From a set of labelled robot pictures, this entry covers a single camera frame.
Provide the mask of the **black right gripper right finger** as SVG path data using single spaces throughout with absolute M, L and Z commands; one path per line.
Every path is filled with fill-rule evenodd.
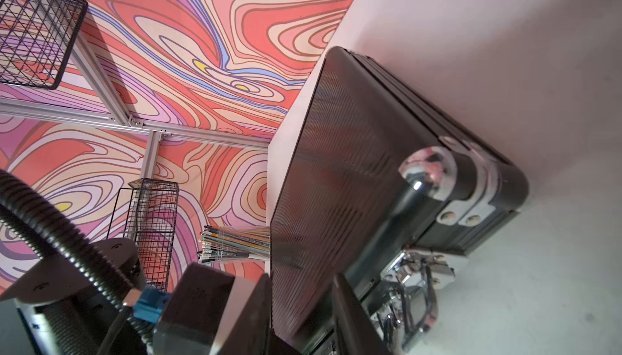
M 390 354 L 341 273 L 333 278 L 331 297 L 338 354 Z

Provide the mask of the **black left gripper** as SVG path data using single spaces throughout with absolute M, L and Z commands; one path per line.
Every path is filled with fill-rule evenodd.
M 153 353 L 210 354 L 235 278 L 191 264 L 155 325 Z

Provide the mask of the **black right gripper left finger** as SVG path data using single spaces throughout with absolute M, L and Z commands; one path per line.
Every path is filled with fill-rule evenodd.
M 210 354 L 267 354 L 271 333 L 271 279 L 236 277 Z

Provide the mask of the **black poker set case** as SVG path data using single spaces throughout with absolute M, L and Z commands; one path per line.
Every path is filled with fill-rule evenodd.
M 272 325 L 304 354 L 336 350 L 341 274 L 403 353 L 435 291 L 529 195 L 507 157 L 374 59 L 327 52 L 271 219 Z

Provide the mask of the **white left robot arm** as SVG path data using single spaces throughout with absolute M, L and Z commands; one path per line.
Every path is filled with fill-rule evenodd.
M 202 264 L 173 292 L 147 285 L 132 241 L 91 243 L 8 172 L 1 224 L 38 262 L 1 296 L 1 350 L 18 354 L 266 354 L 268 276 L 256 282 Z

